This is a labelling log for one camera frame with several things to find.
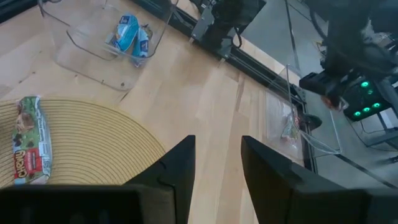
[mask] wooden surface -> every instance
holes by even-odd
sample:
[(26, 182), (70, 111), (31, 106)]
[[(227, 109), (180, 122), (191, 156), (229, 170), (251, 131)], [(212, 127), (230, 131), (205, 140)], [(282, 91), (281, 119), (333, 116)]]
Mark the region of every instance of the wooden surface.
[[(188, 0), (179, 6), (194, 13)], [(241, 165), (242, 135), (302, 163), (300, 149), (292, 152), (280, 143), (287, 102), (229, 64), (219, 65), (172, 28), (129, 92), (110, 89), (54, 63), (52, 40), (37, 7), (1, 24), (0, 44), (1, 100), (32, 94), (96, 100), (133, 115), (168, 149), (195, 134), (190, 223), (257, 222)], [(244, 50), (277, 73), (283, 69), (248, 41)]]

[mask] blue package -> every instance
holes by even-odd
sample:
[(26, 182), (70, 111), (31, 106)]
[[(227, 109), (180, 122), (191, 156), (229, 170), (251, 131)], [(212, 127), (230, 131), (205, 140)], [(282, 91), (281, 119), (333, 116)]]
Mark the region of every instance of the blue package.
[(125, 14), (120, 18), (115, 34), (110, 34), (106, 43), (125, 52), (132, 44), (139, 30), (138, 20), (132, 14)]
[(144, 29), (139, 28), (138, 38), (134, 45), (134, 49), (132, 50), (132, 56), (140, 57), (140, 58), (132, 58), (135, 66), (139, 67), (145, 62), (145, 60), (141, 58), (146, 58), (148, 56), (148, 46), (149, 46), (148, 35)]

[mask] gray floor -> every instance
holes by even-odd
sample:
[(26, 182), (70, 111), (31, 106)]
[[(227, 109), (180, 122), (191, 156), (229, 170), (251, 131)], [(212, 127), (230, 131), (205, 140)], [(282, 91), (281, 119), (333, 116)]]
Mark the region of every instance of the gray floor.
[[(319, 64), (320, 54), (316, 48), (315, 41), (321, 41), (321, 38), (308, 20), (308, 8), (297, 0), (288, 0), (288, 3), (290, 4), (289, 12), (298, 62), (294, 57), (284, 0), (268, 0), (266, 6), (244, 31), (243, 36), (280, 63), (299, 67), (303, 75), (310, 72), (320, 72), (322, 70)], [(325, 22), (319, 23), (322, 28), (327, 28)], [(339, 144), (336, 137), (334, 137), (333, 122), (329, 110), (323, 106), (319, 96), (315, 94), (307, 94), (307, 102), (309, 113), (319, 115), (323, 120), (322, 126), (316, 129), (313, 135), (327, 145), (338, 148)], [(365, 147), (343, 113), (333, 112), (333, 117), (343, 149), (342, 155), (369, 170), (378, 178), (398, 186), (398, 174), (396, 174), (398, 172), (396, 171), (398, 170), (398, 163), (383, 163), (390, 157), (398, 156), (398, 152), (387, 145), (375, 146), (378, 149), (387, 151)], [(398, 120), (396, 120), (391, 111), (384, 112), (383, 117), (389, 119), (390, 126), (398, 126)], [(363, 124), (367, 132), (382, 129), (377, 116), (365, 119)], [(372, 135), (364, 134), (360, 123), (353, 123), (353, 127), (362, 139), (383, 134), (383, 132)], [(380, 180), (376, 180), (335, 156), (318, 157), (317, 166), (320, 175), (347, 188), (386, 187)]]

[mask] woven placemat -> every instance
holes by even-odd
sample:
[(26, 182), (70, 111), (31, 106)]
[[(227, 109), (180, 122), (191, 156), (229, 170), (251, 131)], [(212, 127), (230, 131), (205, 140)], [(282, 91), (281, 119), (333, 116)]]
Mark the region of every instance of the woven placemat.
[[(165, 154), (128, 114), (89, 101), (42, 98), (52, 140), (49, 184), (123, 184)], [(14, 183), (16, 101), (0, 103), (0, 187)]]

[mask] clear plastic bin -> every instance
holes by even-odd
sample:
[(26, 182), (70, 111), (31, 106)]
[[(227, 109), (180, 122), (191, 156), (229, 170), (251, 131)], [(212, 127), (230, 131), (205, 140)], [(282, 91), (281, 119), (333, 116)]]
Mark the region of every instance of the clear plastic bin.
[[(133, 0), (39, 0), (54, 44), (54, 60), (62, 67), (111, 88), (130, 90), (145, 63), (155, 54), (178, 0), (153, 0), (164, 13), (157, 18)], [(152, 31), (146, 58), (133, 57), (134, 43), (122, 52), (106, 43), (125, 13)]]
[[(276, 79), (278, 81), (274, 81), (271, 85), (283, 86), (288, 84), (287, 86), (290, 86), (290, 80), (295, 83), (301, 77), (300, 71), (290, 65), (287, 65), (279, 73), (279, 76), (283, 79)], [(302, 131), (299, 126), (301, 122), (304, 122), (302, 120), (304, 114), (298, 113), (292, 103), (292, 98), (289, 97), (289, 101), (286, 101), (269, 94), (266, 106), (272, 108), (267, 111), (272, 119), (267, 121), (269, 127), (267, 142), (284, 156), (299, 162), (331, 154), (341, 154), (343, 148), (335, 126), (335, 113), (337, 112), (327, 109), (318, 95), (306, 90), (303, 91), (307, 102), (308, 113), (306, 115), (317, 116), (323, 121), (322, 124), (308, 133)], [(291, 96), (290, 88), (286, 92)], [(312, 147), (313, 150), (310, 154), (303, 153), (303, 141)]]

